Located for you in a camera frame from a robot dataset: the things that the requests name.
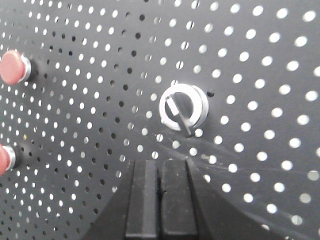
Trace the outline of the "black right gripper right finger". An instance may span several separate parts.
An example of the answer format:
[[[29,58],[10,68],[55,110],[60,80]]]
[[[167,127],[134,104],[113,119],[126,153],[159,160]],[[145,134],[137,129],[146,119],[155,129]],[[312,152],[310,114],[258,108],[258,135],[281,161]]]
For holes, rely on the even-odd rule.
[[[212,189],[192,160],[166,160],[161,190],[164,240],[282,239]]]

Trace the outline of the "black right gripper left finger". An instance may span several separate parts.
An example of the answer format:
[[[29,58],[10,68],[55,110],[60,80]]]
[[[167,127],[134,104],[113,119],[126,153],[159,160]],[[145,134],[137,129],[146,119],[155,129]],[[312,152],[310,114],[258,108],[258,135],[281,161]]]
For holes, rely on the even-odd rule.
[[[118,190],[84,240],[157,240],[159,238],[158,170],[153,160],[129,164]]]

